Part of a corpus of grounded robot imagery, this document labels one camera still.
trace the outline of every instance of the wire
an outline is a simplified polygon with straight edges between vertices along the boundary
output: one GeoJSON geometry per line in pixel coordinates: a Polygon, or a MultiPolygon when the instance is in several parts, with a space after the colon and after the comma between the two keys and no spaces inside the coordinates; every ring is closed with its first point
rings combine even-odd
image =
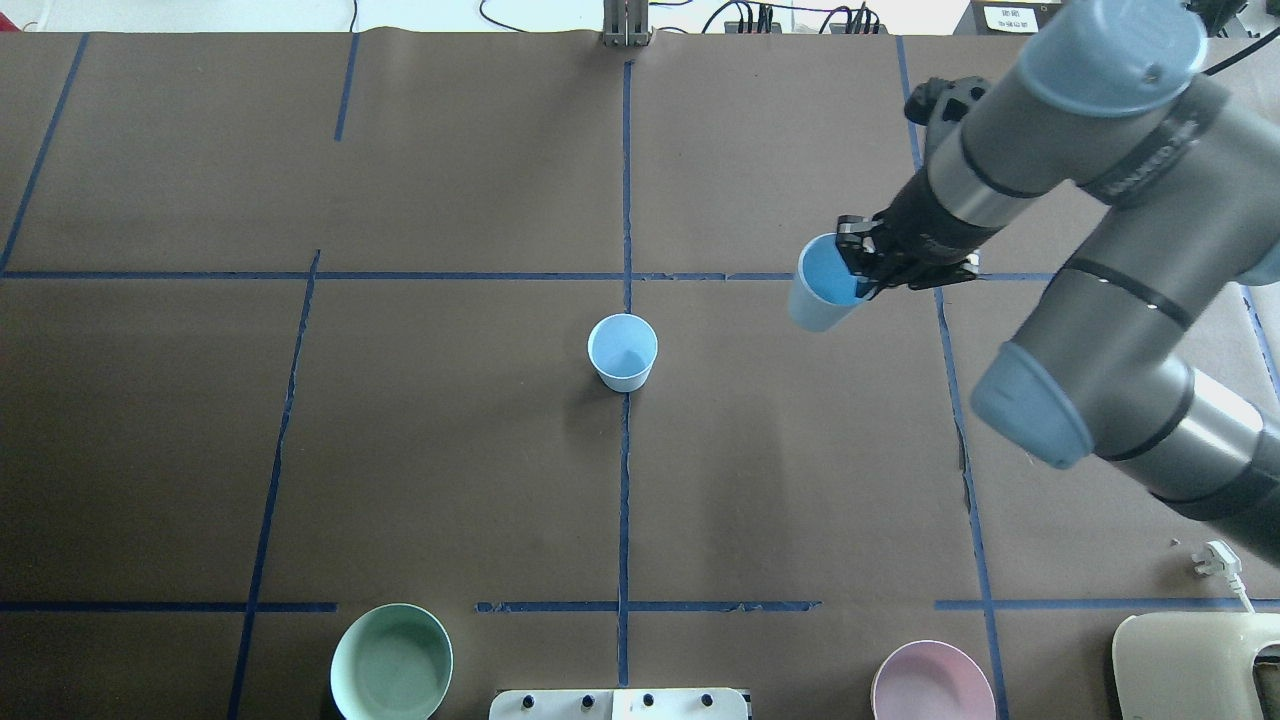
{"type": "Polygon", "coordinates": [[[1262,40],[1254,42],[1253,45],[1249,45],[1244,50],[1240,50],[1235,55],[1231,55],[1230,58],[1228,58],[1228,59],[1222,60],[1221,63],[1213,65],[1212,68],[1204,70],[1204,74],[1207,74],[1207,76],[1215,76],[1215,74],[1225,70],[1226,68],[1230,68],[1231,65],[1239,63],[1240,60],[1248,58],[1249,55],[1257,53],[1258,50],[1262,50],[1262,46],[1266,45],[1267,42],[1271,42],[1272,40],[1275,40],[1277,35],[1280,35],[1280,27],[1277,27],[1274,31],[1263,35],[1262,40]]]}
{"type": "Polygon", "coordinates": [[[485,3],[488,3],[488,1],[489,1],[489,0],[480,0],[480,6],[479,6],[479,8],[476,8],[476,10],[479,10],[479,12],[480,12],[480,17],[481,17],[481,18],[484,18],[484,19],[489,20],[490,23],[493,23],[493,24],[495,24],[495,26],[498,26],[498,27],[504,27],[504,28],[507,28],[507,29],[513,29],[513,31],[516,31],[516,32],[529,32],[527,29],[520,29],[518,27],[515,27],[515,26],[509,26],[509,24],[507,24],[507,23],[500,23],[500,22],[498,22],[498,20],[495,20],[495,19],[490,18],[490,17],[489,17],[489,15],[488,15],[488,14],[486,14],[486,13],[484,12],[484,4],[485,4],[485,3]]]}
{"type": "Polygon", "coordinates": [[[1228,578],[1226,584],[1231,588],[1231,592],[1235,593],[1235,597],[1240,598],[1240,602],[1244,603],[1245,612],[1257,612],[1257,610],[1253,609],[1253,602],[1249,601],[1249,593],[1244,592],[1244,580],[1242,580],[1239,575],[1231,575],[1228,578]]]}
{"type": "Polygon", "coordinates": [[[854,9],[850,8],[849,5],[841,5],[841,6],[836,8],[835,10],[827,13],[827,18],[824,20],[822,20],[822,27],[818,28],[818,35],[822,35],[822,33],[827,32],[827,24],[831,23],[831,19],[835,18],[837,13],[847,13],[849,14],[849,22],[850,23],[854,22],[854,9]]]}
{"type": "Polygon", "coordinates": [[[712,27],[712,22],[716,20],[716,15],[723,13],[730,5],[737,8],[737,32],[741,33],[744,29],[750,29],[751,24],[755,23],[755,13],[751,12],[751,4],[746,3],[746,0],[728,0],[728,3],[724,3],[716,9],[716,12],[712,13],[712,17],[707,18],[707,24],[703,26],[703,33],[712,27]],[[745,20],[742,19],[742,8],[746,8],[745,20]]]}

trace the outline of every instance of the blue cup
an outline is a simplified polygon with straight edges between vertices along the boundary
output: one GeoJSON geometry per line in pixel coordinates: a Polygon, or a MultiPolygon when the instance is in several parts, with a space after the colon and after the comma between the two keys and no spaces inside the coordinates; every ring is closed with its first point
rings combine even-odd
{"type": "Polygon", "coordinates": [[[858,297],[859,284],[860,279],[849,274],[836,250],[836,233],[819,234],[804,246],[796,263],[787,299],[791,320],[810,332],[829,331],[854,307],[867,302],[858,297]]]}
{"type": "Polygon", "coordinates": [[[636,315],[609,315],[588,336],[586,356],[609,389],[632,392],[649,379],[658,357],[658,334],[636,315]]]}

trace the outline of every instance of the blue joint cap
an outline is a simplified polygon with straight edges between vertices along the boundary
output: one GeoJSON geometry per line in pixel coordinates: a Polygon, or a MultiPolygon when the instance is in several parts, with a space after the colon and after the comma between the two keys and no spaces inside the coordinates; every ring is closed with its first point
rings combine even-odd
{"type": "Polygon", "coordinates": [[[1060,110],[1123,118],[1178,97],[1207,50],[1179,0],[1075,0],[1027,41],[1018,77],[1060,110]]]}
{"type": "Polygon", "coordinates": [[[1253,287],[1280,281],[1280,242],[1272,246],[1257,265],[1240,273],[1235,281],[1253,287]]]}
{"type": "Polygon", "coordinates": [[[969,405],[996,432],[1065,470],[1093,452],[1093,436],[1048,370],[1020,346],[1000,346],[969,405]]]}

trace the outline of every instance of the green bowl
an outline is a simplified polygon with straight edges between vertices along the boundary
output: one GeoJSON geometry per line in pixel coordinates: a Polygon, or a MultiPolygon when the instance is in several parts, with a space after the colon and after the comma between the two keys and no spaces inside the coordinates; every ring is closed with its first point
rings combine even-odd
{"type": "Polygon", "coordinates": [[[347,720],[424,720],[440,707],[452,678],[444,625],[406,603],[361,615],[329,666],[333,700],[347,720]]]}

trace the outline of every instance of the blue tape line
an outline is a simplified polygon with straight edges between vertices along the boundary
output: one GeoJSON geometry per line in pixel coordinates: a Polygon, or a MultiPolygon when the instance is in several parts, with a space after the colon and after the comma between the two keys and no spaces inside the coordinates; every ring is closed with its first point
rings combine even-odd
{"type": "MultiPolygon", "coordinates": [[[[906,101],[911,97],[910,73],[906,72],[906,45],[902,42],[901,35],[893,36],[893,40],[897,44],[897,74],[902,81],[902,100],[906,101]]],[[[911,120],[906,122],[906,135],[911,138],[911,160],[915,163],[915,169],[919,170],[924,167],[924,159],[920,158],[920,138],[916,136],[911,120]]]]}
{"type": "Polygon", "coordinates": [[[618,687],[630,683],[628,620],[631,611],[631,393],[622,396],[621,487],[618,489],[618,687]]]}
{"type": "Polygon", "coordinates": [[[337,602],[260,602],[259,612],[337,612],[337,602]]]}
{"type": "Polygon", "coordinates": [[[1275,392],[1276,397],[1280,398],[1280,373],[1276,373],[1276,359],[1275,354],[1271,351],[1271,343],[1267,341],[1267,333],[1262,329],[1262,319],[1258,318],[1258,306],[1253,300],[1253,291],[1248,286],[1240,286],[1240,296],[1244,299],[1244,306],[1249,311],[1249,323],[1253,324],[1253,336],[1258,338],[1258,347],[1262,350],[1262,361],[1267,366],[1267,377],[1271,378],[1271,391],[1275,392]]]}
{"type": "MultiPolygon", "coordinates": [[[[305,281],[310,273],[276,270],[18,270],[14,281],[305,281]]],[[[611,281],[622,273],[458,273],[416,270],[326,270],[317,281],[611,281]]]]}
{"type": "Polygon", "coordinates": [[[36,181],[40,178],[40,170],[45,167],[45,158],[49,155],[49,146],[54,142],[54,131],[58,129],[58,120],[63,117],[63,109],[67,108],[67,96],[72,92],[72,83],[76,82],[76,72],[79,69],[79,63],[84,59],[84,49],[88,46],[88,33],[81,35],[79,45],[76,46],[76,58],[72,60],[72,67],[67,70],[67,79],[63,81],[63,94],[58,96],[58,104],[54,105],[54,115],[49,118],[49,127],[45,128],[45,138],[40,141],[40,151],[36,152],[36,161],[31,167],[31,174],[27,177],[27,187],[22,191],[22,200],[18,201],[18,211],[13,217],[13,225],[9,228],[9,240],[5,241],[4,252],[0,252],[0,275],[4,275],[5,268],[9,266],[9,256],[13,255],[13,247],[18,242],[18,233],[22,231],[22,220],[27,217],[27,205],[31,204],[31,196],[36,192],[36,181]]]}
{"type": "Polygon", "coordinates": [[[618,603],[612,600],[588,600],[570,602],[477,602],[476,612],[481,615],[506,612],[617,612],[618,603]]]}
{"type": "Polygon", "coordinates": [[[635,273],[637,281],[787,281],[792,273],[635,273]]]}
{"type": "MultiPolygon", "coordinates": [[[[13,281],[305,281],[310,273],[291,270],[15,270],[13,281]]],[[[626,281],[625,273],[481,273],[429,270],[324,270],[317,281],[626,281]]],[[[632,273],[632,281],[785,281],[791,273],[632,273]]]]}
{"type": "Polygon", "coordinates": [[[351,81],[356,77],[356,51],[360,49],[360,33],[351,35],[351,53],[347,55],[347,79],[342,83],[342,105],[338,105],[338,126],[333,131],[334,142],[342,142],[342,131],[347,127],[347,101],[351,100],[351,81]]]}
{"type": "Polygon", "coordinates": [[[0,602],[0,612],[244,612],[243,602],[0,602]]]}
{"type": "MultiPolygon", "coordinates": [[[[809,612],[822,607],[818,600],[733,600],[733,601],[627,601],[627,612],[809,612]]],[[[477,602],[481,615],[532,614],[532,612],[617,612],[612,600],[550,601],[550,602],[477,602]]]]}
{"type": "Polygon", "coordinates": [[[817,600],[787,601],[728,601],[728,602],[632,602],[635,612],[809,612],[822,607],[817,600]]]}
{"type": "Polygon", "coordinates": [[[988,282],[1050,282],[1053,273],[986,273],[978,275],[979,281],[988,282]]]}
{"type": "MultiPolygon", "coordinates": [[[[1280,600],[1251,598],[1254,607],[1280,609],[1280,600]]],[[[1231,610],[1235,597],[1092,597],[1079,600],[996,600],[998,610],[1231,610]]],[[[943,612],[975,612],[987,603],[978,600],[940,600],[933,609],[943,612]]]]}
{"type": "Polygon", "coordinates": [[[991,673],[996,685],[996,711],[1001,720],[1009,720],[1005,667],[1000,656],[1000,635],[996,632],[996,606],[992,602],[987,550],[982,536],[982,516],[978,514],[978,491],[974,486],[973,461],[969,455],[969,433],[965,429],[964,402],[960,398],[960,382],[956,378],[955,352],[951,346],[951,328],[947,325],[946,299],[942,295],[942,288],[933,290],[933,302],[938,313],[938,332],[942,336],[942,359],[947,368],[947,393],[951,396],[951,414],[955,420],[956,432],[960,433],[960,448],[964,452],[964,486],[969,496],[969,532],[973,536],[973,555],[978,564],[978,587],[982,591],[987,643],[991,651],[991,673]]]}
{"type": "Polygon", "coordinates": [[[276,272],[168,272],[168,270],[20,270],[12,281],[305,281],[306,273],[276,272]]]}
{"type": "Polygon", "coordinates": [[[631,311],[631,67],[622,64],[622,305],[631,311]]]}
{"type": "MultiPolygon", "coordinates": [[[[244,612],[243,602],[0,602],[0,612],[244,612]]],[[[337,602],[265,602],[259,612],[337,612],[337,602]]]]}
{"type": "Polygon", "coordinates": [[[621,281],[622,273],[429,273],[329,270],[321,281],[621,281]]]}
{"type": "Polygon", "coordinates": [[[248,587],[248,602],[244,607],[244,626],[241,630],[239,656],[236,659],[236,679],[232,683],[232,697],[227,707],[227,717],[234,720],[239,715],[241,692],[244,689],[244,667],[248,664],[250,639],[253,637],[253,615],[257,611],[259,592],[262,587],[262,566],[266,564],[266,546],[271,537],[271,519],[275,515],[275,497],[280,489],[280,470],[284,457],[284,437],[289,430],[293,415],[293,397],[298,387],[298,360],[302,356],[302,338],[307,333],[307,316],[311,314],[311,299],[316,290],[316,268],[320,265],[320,251],[311,259],[307,278],[307,291],[302,299],[302,315],[298,319],[298,336],[293,341],[293,361],[289,365],[289,384],[284,392],[284,410],[280,413],[280,432],[275,438],[275,457],[271,462],[271,483],[266,491],[266,507],[262,511],[262,529],[257,538],[257,557],[253,560],[253,577],[248,587]]]}

